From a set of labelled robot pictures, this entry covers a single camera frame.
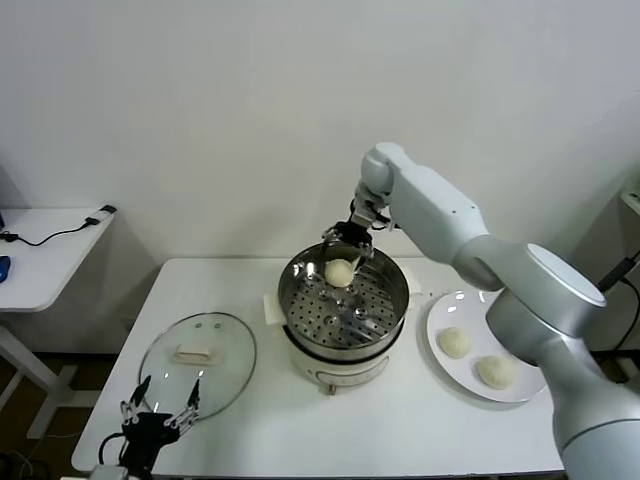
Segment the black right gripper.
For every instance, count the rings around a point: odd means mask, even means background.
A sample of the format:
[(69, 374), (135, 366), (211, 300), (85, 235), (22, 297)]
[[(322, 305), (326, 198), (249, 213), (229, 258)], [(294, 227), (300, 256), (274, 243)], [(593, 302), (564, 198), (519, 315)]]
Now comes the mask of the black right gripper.
[(349, 245), (359, 245), (358, 255), (351, 262), (354, 270), (361, 268), (374, 256), (374, 247), (371, 245), (371, 235), (368, 229), (350, 221), (337, 222), (323, 233), (322, 239), (322, 256), (325, 256), (329, 247), (338, 241)]

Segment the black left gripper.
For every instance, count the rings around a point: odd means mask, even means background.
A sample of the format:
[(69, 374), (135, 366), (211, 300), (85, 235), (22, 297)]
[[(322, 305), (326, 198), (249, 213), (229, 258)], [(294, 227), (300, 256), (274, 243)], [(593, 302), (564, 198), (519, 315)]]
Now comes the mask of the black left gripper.
[(200, 380), (190, 392), (186, 407), (175, 415), (164, 413), (140, 413), (151, 382), (147, 375), (136, 386), (127, 401), (120, 402), (124, 424), (122, 428), (127, 446), (122, 455), (122, 465), (127, 470), (152, 470), (160, 450), (177, 442), (180, 431), (188, 431), (199, 417)]

